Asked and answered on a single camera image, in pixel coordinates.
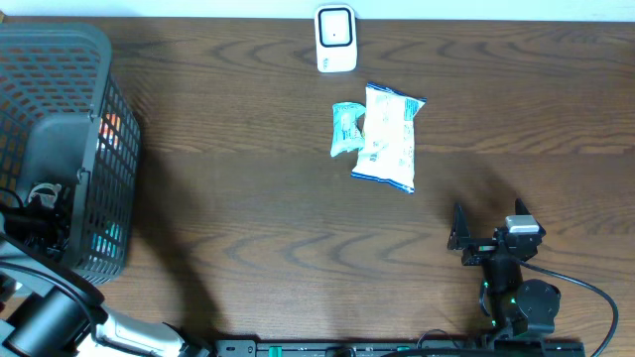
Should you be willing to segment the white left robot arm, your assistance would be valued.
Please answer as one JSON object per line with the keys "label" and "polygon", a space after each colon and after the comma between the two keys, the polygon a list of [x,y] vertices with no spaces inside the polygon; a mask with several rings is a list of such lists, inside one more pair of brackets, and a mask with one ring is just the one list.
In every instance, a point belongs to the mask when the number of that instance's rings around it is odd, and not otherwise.
{"label": "white left robot arm", "polygon": [[68,268],[15,239],[49,233],[48,216],[1,189],[1,301],[30,294],[1,321],[3,356],[211,356],[214,347],[165,323],[143,322],[104,304],[103,294]]}

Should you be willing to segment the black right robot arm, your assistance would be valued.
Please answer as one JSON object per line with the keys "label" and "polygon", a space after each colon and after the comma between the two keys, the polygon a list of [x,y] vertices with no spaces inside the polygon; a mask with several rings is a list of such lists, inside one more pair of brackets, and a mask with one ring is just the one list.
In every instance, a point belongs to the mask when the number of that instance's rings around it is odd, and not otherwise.
{"label": "black right robot arm", "polygon": [[479,304],[492,318],[492,329],[479,337],[480,345],[541,339],[555,331],[560,291],[541,280],[525,280],[521,272],[521,265],[537,255],[545,235],[521,199],[515,200],[515,213],[489,238],[473,238],[461,206],[454,206],[447,247],[462,253],[464,266],[482,269]]}

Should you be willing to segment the white blue snack bag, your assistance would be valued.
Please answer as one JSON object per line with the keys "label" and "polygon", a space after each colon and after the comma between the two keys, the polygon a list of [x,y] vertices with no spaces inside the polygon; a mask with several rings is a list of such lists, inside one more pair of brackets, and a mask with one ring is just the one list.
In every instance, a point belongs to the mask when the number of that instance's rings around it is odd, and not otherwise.
{"label": "white blue snack bag", "polygon": [[364,145],[351,176],[415,192],[415,118],[425,97],[368,82],[363,124]]}

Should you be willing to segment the teal snack packet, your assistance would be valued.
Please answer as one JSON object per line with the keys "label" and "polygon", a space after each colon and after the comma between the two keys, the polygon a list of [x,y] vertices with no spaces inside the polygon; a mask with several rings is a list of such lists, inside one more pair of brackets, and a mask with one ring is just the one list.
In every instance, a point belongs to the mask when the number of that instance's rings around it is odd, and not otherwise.
{"label": "teal snack packet", "polygon": [[339,102],[332,105],[333,135],[330,148],[332,158],[341,153],[360,150],[364,137],[358,127],[358,120],[365,115],[364,105],[355,102]]}

